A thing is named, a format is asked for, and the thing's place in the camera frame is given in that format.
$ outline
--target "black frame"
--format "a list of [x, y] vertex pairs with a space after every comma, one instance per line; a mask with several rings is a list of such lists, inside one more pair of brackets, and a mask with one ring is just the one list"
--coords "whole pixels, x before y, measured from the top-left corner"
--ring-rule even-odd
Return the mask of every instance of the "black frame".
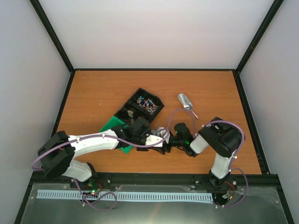
[[[238, 93], [240, 96], [240, 101], [243, 106], [244, 114], [248, 123], [250, 135], [252, 137], [253, 145], [256, 150], [256, 155], [259, 161], [260, 169], [262, 174], [261, 175], [246, 175], [247, 179], [249, 181], [249, 184], [251, 186], [273, 186], [277, 188], [278, 195], [280, 197], [280, 201], [282, 203], [282, 206], [284, 208], [284, 212], [287, 218], [288, 223], [294, 223], [290, 209], [288, 207], [285, 195], [283, 193], [279, 178], [277, 175], [270, 174], [270, 170], [266, 161], [266, 157], [263, 152], [263, 148], [261, 145], [261, 141], [259, 139], [256, 125], [253, 120], [253, 116], [246, 98], [246, 94], [242, 85], [242, 81], [240, 78], [240, 73], [243, 70], [243, 68], [246, 65], [246, 62], [249, 60], [251, 54], [253, 53], [254, 49], [258, 45], [259, 41], [261, 40], [262, 36], [264, 35], [266, 29], [268, 28], [269, 24], [271, 23], [273, 17], [279, 10], [281, 4], [284, 0], [274, 0], [268, 13], [266, 14], [263, 22], [261, 23], [259, 29], [257, 30], [255, 36], [253, 37], [250, 45], [248, 46], [244, 56], [242, 57], [238, 67], [236, 69], [75, 69], [63, 46], [61, 45], [59, 38], [57, 37], [45, 11], [42, 8], [42, 5], [40, 4], [39, 0], [30, 0], [33, 8], [35, 9], [37, 15], [39, 16], [41, 22], [43, 23], [45, 29], [47, 30], [50, 38], [52, 39], [56, 49], [58, 50], [62, 60], [64, 61], [66, 67], [70, 71], [70, 78], [69, 82], [67, 84], [64, 97], [62, 100], [62, 103], [59, 108], [59, 112], [57, 115], [57, 119], [55, 121], [52, 135], [57, 131], [59, 121], [62, 116], [62, 112], [64, 110], [64, 105], [66, 103], [72, 81], [75, 76], [75, 72], [78, 70], [150, 70], [150, 71], [156, 71], [156, 70], [166, 70], [166, 71], [206, 71], [206, 70], [213, 70], [213, 71], [232, 71], [234, 78], [235, 78], [235, 84], [238, 89]], [[196, 185], [195, 180], [204, 180], [207, 178], [208, 174], [130, 174], [130, 173], [99, 173], [104, 188], [111, 188], [113, 189], [117, 185], [121, 184], [143, 184], [143, 185], [195, 185], [197, 186], [197, 189], [200, 189], [200, 185]], [[245, 184], [245, 181], [243, 179], [242, 175], [231, 175], [235, 180], [240, 184]], [[28, 197], [30, 195], [32, 185], [34, 183], [70, 183], [70, 178], [68, 177], [59, 177], [55, 180], [47, 180], [44, 176], [43, 172], [35, 171], [33, 172], [31, 179], [29, 181], [26, 193], [24, 195], [24, 199], [22, 201], [22, 204], [20, 206], [18, 215], [15, 220], [15, 224], [21, 223], [21, 218], [24, 213]]]

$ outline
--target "metal surface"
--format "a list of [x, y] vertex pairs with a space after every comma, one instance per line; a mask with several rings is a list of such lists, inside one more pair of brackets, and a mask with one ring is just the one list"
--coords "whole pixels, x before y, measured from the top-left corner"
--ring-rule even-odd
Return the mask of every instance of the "metal surface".
[[181, 94], [178, 94], [178, 99], [181, 102], [181, 104], [183, 105], [183, 107], [186, 110], [191, 111], [194, 114], [194, 116], [198, 119], [197, 114], [192, 110], [193, 105], [192, 105], [191, 101], [189, 100], [189, 98], [185, 94], [181, 93]]
[[250, 45], [248, 46], [244, 56], [242, 57], [238, 67], [236, 68], [237, 73], [235, 74], [236, 77], [240, 75], [242, 69], [245, 67], [247, 61], [249, 60], [251, 54], [253, 53], [254, 49], [256, 48], [257, 44], [261, 40], [263, 34], [267, 30], [268, 26], [270, 25], [272, 19], [274, 18], [275, 14], [279, 10], [281, 4], [284, 0], [274, 0], [273, 4], [271, 5], [268, 13], [266, 14], [262, 24], [260, 25], [259, 29], [257, 30], [255, 36], [253, 37]]
[[[92, 208], [82, 207], [77, 200], [36, 199], [39, 188], [63, 189], [63, 184], [34, 185], [22, 219], [23, 224], [59, 224], [59, 223], [151, 223], [151, 224], [286, 224], [283, 208], [275, 188], [250, 188], [247, 198], [238, 206], [230, 209], [215, 209], [207, 203], [186, 202], [118, 202], [115, 209], [98, 212]], [[234, 194], [234, 202], [240, 194]], [[113, 202], [101, 201], [96, 206], [109, 208]]]

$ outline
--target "black metal rail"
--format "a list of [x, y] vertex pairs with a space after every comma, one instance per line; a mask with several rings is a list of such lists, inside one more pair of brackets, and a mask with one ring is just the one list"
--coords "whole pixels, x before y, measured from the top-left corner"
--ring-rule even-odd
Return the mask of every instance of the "black metal rail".
[[41, 3], [39, 2], [39, 0], [30, 0], [33, 8], [35, 9], [38, 17], [40, 18], [41, 22], [43, 23], [43, 26], [45, 27], [46, 31], [48, 32], [51, 40], [53, 41], [56, 49], [58, 50], [62, 60], [64, 61], [67, 69], [70, 71], [70, 72], [73, 72], [74, 71], [74, 68], [63, 48], [63, 46], [61, 45], [60, 43], [60, 40], [58, 39], [45, 11], [43, 10], [43, 7], [41, 5]]
[[256, 125], [253, 120], [253, 116], [252, 116], [252, 113], [250, 110], [250, 106], [248, 104], [248, 100], [246, 98], [246, 94], [245, 94], [240, 76], [235, 76], [235, 84], [236, 84], [238, 92], [239, 92], [240, 100], [241, 100], [244, 114], [245, 114], [245, 117], [247, 120], [247, 124], [248, 124], [248, 128], [249, 128], [250, 135], [252, 138], [252, 142], [253, 142], [254, 148], [256, 150], [256, 156], [257, 156], [257, 159], [258, 159], [258, 162], [260, 165], [261, 172], [262, 172], [262, 174], [269, 174], [270, 170], [269, 170], [269, 167], [267, 164], [265, 154], [263, 152], [263, 147], [262, 147], [260, 138], [257, 133]]
[[239, 76], [243, 68], [245, 67], [247, 61], [249, 60], [251, 54], [253, 53], [254, 49], [256, 48], [257, 44], [260, 42], [262, 36], [264, 35], [265, 31], [267, 30], [268, 26], [270, 25], [272, 19], [274, 18], [275, 14], [279, 10], [281, 4], [284, 0], [274, 0], [268, 13], [266, 14], [263, 22], [261, 23], [260, 27], [258, 28], [255, 36], [253, 37], [250, 45], [248, 46], [247, 50], [245, 51], [244, 56], [242, 57], [238, 67], [236, 68], [236, 76]]

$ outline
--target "black tray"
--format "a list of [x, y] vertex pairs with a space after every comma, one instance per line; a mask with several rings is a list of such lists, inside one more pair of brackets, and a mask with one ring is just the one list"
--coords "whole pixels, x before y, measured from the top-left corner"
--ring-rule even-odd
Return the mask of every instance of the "black tray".
[[132, 123], [140, 117], [151, 123], [163, 107], [159, 97], [139, 88], [114, 116], [125, 123]]

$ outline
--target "metal scoop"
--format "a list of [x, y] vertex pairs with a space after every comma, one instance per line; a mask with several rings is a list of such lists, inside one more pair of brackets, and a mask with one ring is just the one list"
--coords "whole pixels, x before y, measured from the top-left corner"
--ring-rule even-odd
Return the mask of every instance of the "metal scoop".
[[184, 106], [184, 108], [188, 111], [191, 111], [194, 114], [194, 116], [198, 119], [197, 114], [194, 113], [194, 111], [192, 110], [192, 103], [189, 100], [189, 98], [185, 94], [181, 93], [178, 94], [178, 99], [181, 102], [181, 104]]

